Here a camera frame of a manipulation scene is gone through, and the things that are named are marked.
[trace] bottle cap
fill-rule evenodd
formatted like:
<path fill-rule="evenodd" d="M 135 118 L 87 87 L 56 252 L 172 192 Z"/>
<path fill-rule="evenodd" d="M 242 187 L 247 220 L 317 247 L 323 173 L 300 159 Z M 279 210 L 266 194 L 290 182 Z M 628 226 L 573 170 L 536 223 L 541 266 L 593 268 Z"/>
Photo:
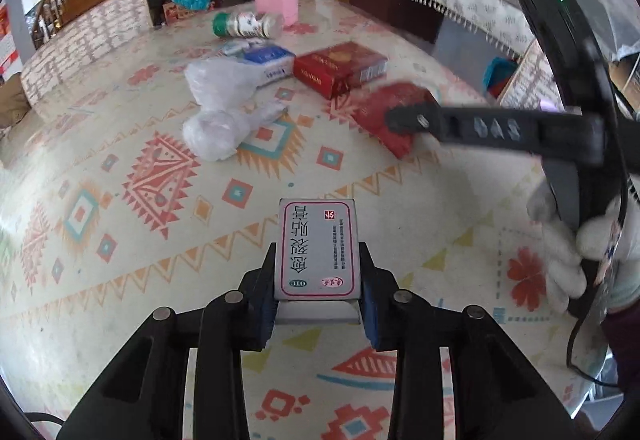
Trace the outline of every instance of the bottle cap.
<path fill-rule="evenodd" d="M 226 22 L 229 19 L 229 14 L 226 12 L 220 12 L 216 14 L 216 17 L 213 18 L 212 27 L 213 33 L 218 37 L 228 36 L 228 32 L 226 30 Z"/>
<path fill-rule="evenodd" d="M 282 14 L 267 14 L 262 22 L 262 33 L 269 39 L 277 39 L 282 35 L 284 16 Z"/>

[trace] white glove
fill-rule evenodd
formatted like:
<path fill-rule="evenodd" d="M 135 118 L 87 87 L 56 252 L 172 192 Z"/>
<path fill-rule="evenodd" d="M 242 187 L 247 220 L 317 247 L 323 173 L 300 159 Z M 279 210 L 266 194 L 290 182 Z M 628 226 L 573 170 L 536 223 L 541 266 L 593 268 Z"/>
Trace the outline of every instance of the white glove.
<path fill-rule="evenodd" d="M 546 295 L 557 312 L 564 312 L 569 298 L 578 298 L 586 290 L 587 280 L 580 262 L 582 258 L 602 259 L 619 208 L 617 197 L 606 214 L 586 221 L 574 235 L 560 221 L 556 200 L 546 180 L 531 195 L 527 213 L 532 220 L 542 223 Z M 640 298 L 640 208 L 631 196 L 614 258 L 620 261 L 620 267 L 607 302 L 610 311 L 626 308 Z"/>

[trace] white plastic bag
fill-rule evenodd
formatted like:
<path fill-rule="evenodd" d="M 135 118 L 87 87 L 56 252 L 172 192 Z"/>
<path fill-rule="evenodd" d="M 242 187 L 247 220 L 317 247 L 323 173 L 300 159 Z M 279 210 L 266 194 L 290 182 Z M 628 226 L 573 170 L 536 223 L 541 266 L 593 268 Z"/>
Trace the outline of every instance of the white plastic bag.
<path fill-rule="evenodd" d="M 251 99 L 260 84 L 262 69 L 236 59 L 212 57 L 189 63 L 184 76 L 196 102 L 204 110 L 216 112 Z"/>
<path fill-rule="evenodd" d="M 272 100 L 252 113 L 240 110 L 201 110 L 184 123 L 182 136 L 187 146 L 204 160 L 225 160 L 236 154 L 240 143 L 252 131 L 271 124 L 287 110 L 287 105 Z"/>

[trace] red oval logo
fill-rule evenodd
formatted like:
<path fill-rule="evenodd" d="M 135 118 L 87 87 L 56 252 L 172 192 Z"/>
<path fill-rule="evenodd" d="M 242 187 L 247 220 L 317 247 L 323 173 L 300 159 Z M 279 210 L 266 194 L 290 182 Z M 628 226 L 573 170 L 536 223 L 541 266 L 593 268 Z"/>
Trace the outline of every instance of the red oval logo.
<path fill-rule="evenodd" d="M 344 281 L 341 277 L 333 276 L 333 277 L 325 277 L 322 280 L 322 286 L 327 286 L 329 288 L 334 286 L 342 286 Z"/>

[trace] red outlined border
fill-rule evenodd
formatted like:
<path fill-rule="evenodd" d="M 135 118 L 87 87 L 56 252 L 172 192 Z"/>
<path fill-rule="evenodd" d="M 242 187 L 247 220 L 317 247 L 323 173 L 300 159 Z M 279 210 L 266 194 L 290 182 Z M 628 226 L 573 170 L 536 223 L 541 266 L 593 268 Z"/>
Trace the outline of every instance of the red outlined border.
<path fill-rule="evenodd" d="M 287 208 L 290 205 L 293 204 L 301 204 L 301 203 L 305 203 L 308 205 L 316 205 L 316 204 L 342 204 L 347 208 L 347 215 L 349 217 L 349 236 L 351 239 L 351 290 L 349 290 L 348 292 L 345 292 L 343 294 L 292 294 L 287 292 L 284 289 L 284 251 L 285 251 L 285 233 L 287 232 Z M 353 229 L 351 229 L 351 208 L 349 207 L 348 204 L 344 203 L 344 202 L 317 202 L 317 201 L 307 201 L 307 200 L 296 200 L 294 202 L 289 202 L 287 205 L 285 205 L 284 207 L 284 212 L 282 214 L 282 255 L 280 257 L 280 290 L 282 290 L 282 293 L 286 294 L 286 295 L 290 295 L 293 297 L 342 297 L 342 296 L 346 296 L 349 295 L 350 293 L 352 293 L 354 290 L 356 290 L 356 275 L 355 275 L 355 266 L 353 263 Z"/>

